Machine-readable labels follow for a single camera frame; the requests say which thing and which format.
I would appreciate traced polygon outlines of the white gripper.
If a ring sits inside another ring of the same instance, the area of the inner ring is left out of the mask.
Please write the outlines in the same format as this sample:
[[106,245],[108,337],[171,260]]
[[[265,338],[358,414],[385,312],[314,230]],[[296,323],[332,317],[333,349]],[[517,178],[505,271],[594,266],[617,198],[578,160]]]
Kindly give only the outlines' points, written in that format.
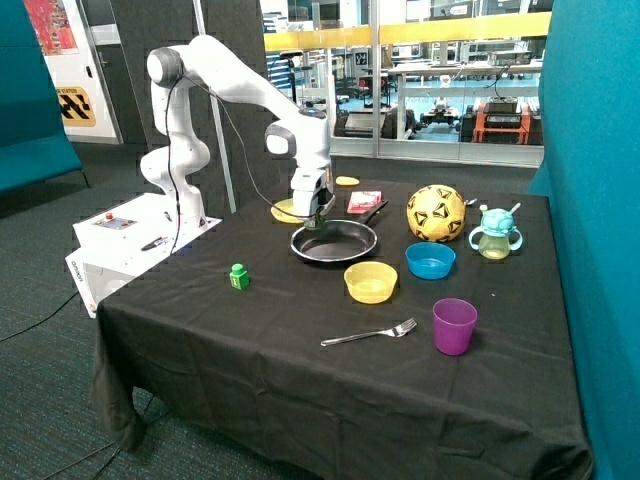
[[329,168],[297,168],[291,179],[294,214],[309,217],[305,226],[314,227],[314,215],[319,224],[326,223],[325,214],[334,205],[334,184]]

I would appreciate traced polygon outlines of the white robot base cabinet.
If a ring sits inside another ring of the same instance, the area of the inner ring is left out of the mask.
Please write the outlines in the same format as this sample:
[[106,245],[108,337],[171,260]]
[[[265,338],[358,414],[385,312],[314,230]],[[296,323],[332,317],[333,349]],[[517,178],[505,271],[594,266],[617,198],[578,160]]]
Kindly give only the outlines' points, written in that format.
[[88,315],[94,318],[103,299],[220,222],[181,219],[169,196],[144,193],[74,224],[80,247],[66,264]]

